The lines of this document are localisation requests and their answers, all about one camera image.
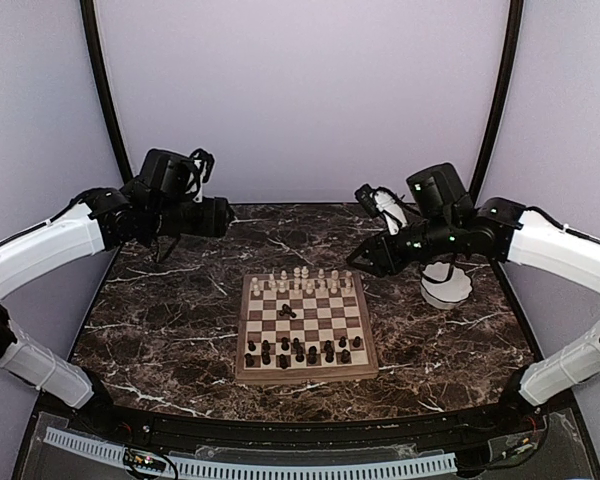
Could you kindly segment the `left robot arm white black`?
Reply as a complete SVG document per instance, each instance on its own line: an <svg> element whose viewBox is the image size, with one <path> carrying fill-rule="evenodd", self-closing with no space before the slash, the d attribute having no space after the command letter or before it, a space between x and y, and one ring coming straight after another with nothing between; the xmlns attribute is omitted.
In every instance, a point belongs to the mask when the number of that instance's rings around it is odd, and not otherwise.
<svg viewBox="0 0 600 480"><path fill-rule="evenodd" d="M20 287L77 259L129 241L149 246L161 236L220 238L234 213L227 199L184 195L134 197L113 188L87 190L56 216L0 241L0 368L45 391L100 436L121 427L120 412L95 378L24 332L2 302Z"/></svg>

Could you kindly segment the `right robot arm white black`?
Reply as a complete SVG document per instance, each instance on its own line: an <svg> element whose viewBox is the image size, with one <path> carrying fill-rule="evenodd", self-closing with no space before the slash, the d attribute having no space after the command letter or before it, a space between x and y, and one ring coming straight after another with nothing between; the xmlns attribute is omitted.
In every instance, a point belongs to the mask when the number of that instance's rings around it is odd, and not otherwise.
<svg viewBox="0 0 600 480"><path fill-rule="evenodd" d="M600 294L600 240L551 219L537 207L492 198L462 219L428 218L363 241L349 266L377 277L445 254L482 255L534 267ZM600 320L548 358L515 372L490 413L501 434L514 432L529 409L600 373Z"/></svg>

